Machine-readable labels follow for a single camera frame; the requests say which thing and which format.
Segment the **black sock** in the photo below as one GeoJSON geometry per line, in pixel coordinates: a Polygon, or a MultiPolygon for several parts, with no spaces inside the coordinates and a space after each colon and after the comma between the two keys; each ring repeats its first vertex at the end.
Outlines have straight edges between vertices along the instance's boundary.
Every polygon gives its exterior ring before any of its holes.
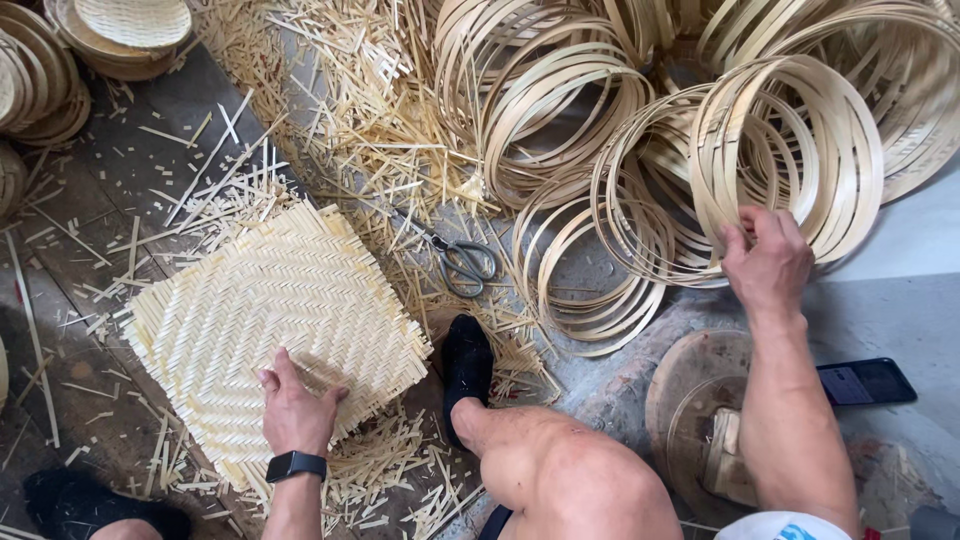
{"type": "Polygon", "coordinates": [[[450,444],[466,450],[453,430],[450,411],[464,398],[477,398],[487,406],[493,379],[493,349],[480,323],[469,315],[457,315],[441,349],[444,361],[444,420],[450,444]]]}
{"type": "Polygon", "coordinates": [[[190,518],[164,503],[144,503],[117,495],[91,476],[67,469],[34,473],[23,480],[27,513],[40,533],[52,540],[89,538],[121,520],[149,523],[163,540],[190,536],[190,518]]]}

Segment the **black watch strap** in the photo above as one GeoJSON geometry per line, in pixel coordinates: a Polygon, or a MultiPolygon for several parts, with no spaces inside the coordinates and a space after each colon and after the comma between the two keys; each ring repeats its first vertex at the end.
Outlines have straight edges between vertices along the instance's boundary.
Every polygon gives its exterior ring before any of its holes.
{"type": "Polygon", "coordinates": [[[269,483],[278,482],[296,473],[313,473],[326,481],[326,459],[318,455],[292,451],[275,456],[267,467],[269,483]]]}

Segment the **wooden floor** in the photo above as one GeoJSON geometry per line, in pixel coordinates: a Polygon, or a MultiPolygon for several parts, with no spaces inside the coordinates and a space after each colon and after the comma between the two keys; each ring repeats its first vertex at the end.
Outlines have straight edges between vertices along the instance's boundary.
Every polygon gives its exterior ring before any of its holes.
{"type": "MultiPolygon", "coordinates": [[[[7,459],[10,456],[9,461],[5,462],[3,474],[0,474],[0,513],[4,514],[3,525],[28,531],[34,531],[34,528],[24,512],[20,482],[35,471],[62,465],[76,449],[83,446],[89,447],[89,452],[80,453],[70,465],[71,468],[89,471],[118,491],[129,491],[128,484],[133,478],[135,483],[142,484],[137,492],[143,493],[160,422],[129,392],[142,394],[154,407],[166,407],[168,410],[171,407],[164,392],[146,374],[128,344],[119,339],[120,331],[114,326],[115,323],[106,323],[109,334],[102,345],[87,335],[87,328],[99,319],[100,314],[120,311],[128,300],[127,295],[94,303],[96,295],[84,289],[84,284],[106,289],[112,284],[113,277],[126,272],[129,253],[124,251],[107,256],[106,251],[111,242],[117,241],[122,245],[129,241],[135,215],[141,218],[141,238],[166,231],[162,226],[167,215],[166,208],[161,211],[155,207],[154,202],[159,198],[148,189],[160,190],[179,198],[194,177],[187,163],[192,162],[199,167],[203,159],[195,160],[193,155],[212,150],[224,131],[225,122],[217,104],[233,112],[242,101],[242,96],[230,85],[202,46],[191,52],[182,71],[151,82],[132,84],[134,103],[120,98],[121,106],[128,109],[112,118],[113,106],[108,99],[106,84],[100,80],[88,83],[94,106],[93,115],[82,130],[85,141],[68,152],[51,154],[46,159],[39,178],[43,179],[50,173],[55,179],[46,186],[44,193],[59,187],[63,187],[63,192],[39,207],[62,225],[77,218],[80,224],[79,239],[103,255],[111,266],[93,268],[96,257],[59,230],[25,243],[27,238],[53,226],[42,215],[26,215],[22,218],[23,223],[12,229],[14,248],[23,267],[36,314],[39,341],[44,354],[54,356],[46,373],[59,426],[58,448],[51,441],[51,423],[43,393],[39,389],[31,390],[22,406],[13,404],[30,379],[28,373],[33,373],[37,365],[24,307],[15,285],[10,247],[4,241],[0,250],[0,337],[8,350],[11,374],[11,397],[0,415],[0,458],[7,459]],[[209,111],[213,112],[213,120],[199,137],[199,148],[196,149],[186,149],[182,144],[137,129],[143,125],[190,138],[192,132],[185,131],[183,126],[196,129],[209,111]],[[70,156],[70,160],[58,161],[64,156],[70,156]],[[160,171],[155,170],[155,165],[172,170],[175,174],[161,176],[160,171]],[[167,185],[167,181],[173,181],[173,185],[167,185]],[[94,316],[62,327],[70,310],[79,313],[80,317],[94,316]],[[127,374],[131,380],[105,373],[110,369],[127,374]],[[114,400],[65,386],[65,382],[109,395],[114,392],[114,384],[120,383],[119,398],[114,400]],[[112,412],[113,415],[94,420],[104,412],[112,412]]],[[[237,155],[238,148],[242,149],[244,142],[253,143],[262,135],[263,128],[246,111],[237,123],[236,132],[241,138],[240,146],[229,141],[225,144],[224,153],[237,155]]],[[[210,170],[219,172],[214,168],[219,160],[213,161],[210,170]]],[[[29,159],[28,167],[32,167],[34,162],[36,158],[29,159]]],[[[288,178],[292,178],[291,171],[284,172],[288,178]]],[[[0,224],[0,229],[4,227],[5,224],[0,224]]],[[[136,257],[141,259],[153,254],[180,253],[192,247],[197,240],[191,236],[168,236],[140,246],[136,257]]],[[[154,257],[137,271],[136,278],[163,280],[177,271],[173,261],[154,257]]],[[[436,372],[431,371],[426,380],[409,391],[405,404],[408,410],[413,411],[427,408],[425,418],[434,415],[442,418],[441,395],[441,380],[436,372]]],[[[424,427],[427,432],[435,429],[430,424],[432,420],[424,427]]],[[[443,432],[442,427],[436,427],[436,430],[443,432]]],[[[469,493],[480,481],[478,463],[472,455],[461,455],[456,450],[453,452],[449,459],[453,469],[451,472],[458,474],[461,479],[466,471],[473,472],[464,486],[464,493],[469,493]],[[457,457],[463,460],[455,463],[457,457]]],[[[198,466],[212,469],[198,446],[191,450],[189,461],[190,467],[184,471],[187,473],[185,477],[192,478],[198,466]]],[[[412,524],[400,524],[399,519],[407,516],[411,508],[423,506],[420,499],[428,491],[427,484],[431,488],[436,485],[435,480],[422,476],[428,476],[428,473],[407,474],[415,491],[392,490],[389,502],[377,509],[378,514],[391,517],[391,524],[365,529],[363,538],[400,538],[402,534],[398,526],[413,537],[412,524]]],[[[189,512],[196,530],[194,538],[236,537],[226,517],[211,520],[200,518],[224,509],[231,510],[230,517],[248,538],[259,537],[263,528],[263,521],[251,517],[252,513],[248,511],[250,505],[239,502],[236,493],[218,499],[173,491],[163,493],[155,485],[151,495],[189,512]]],[[[343,528],[334,535],[335,538],[360,536],[358,530],[343,528]]]]}

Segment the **forearm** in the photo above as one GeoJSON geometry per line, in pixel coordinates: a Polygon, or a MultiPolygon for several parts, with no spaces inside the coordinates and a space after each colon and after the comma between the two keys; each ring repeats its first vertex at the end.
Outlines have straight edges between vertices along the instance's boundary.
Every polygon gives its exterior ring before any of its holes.
{"type": "Polygon", "coordinates": [[[274,488],[274,502],[263,531],[263,540],[323,540],[320,477],[300,473],[282,480],[274,488]]]}
{"type": "Polygon", "coordinates": [[[740,444],[768,509],[822,517],[855,538],[856,491],[836,418],[797,312],[751,321],[754,359],[740,444]]]}

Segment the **watch face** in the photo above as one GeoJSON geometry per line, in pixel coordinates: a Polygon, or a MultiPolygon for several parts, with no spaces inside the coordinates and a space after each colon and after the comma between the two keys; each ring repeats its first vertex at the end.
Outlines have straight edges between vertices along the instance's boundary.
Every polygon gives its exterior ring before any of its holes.
{"type": "Polygon", "coordinates": [[[267,478],[266,480],[270,483],[276,482],[277,480],[284,479],[290,473],[290,463],[294,459],[294,453],[288,452],[283,455],[278,455],[270,460],[270,465],[267,467],[267,478]]]}

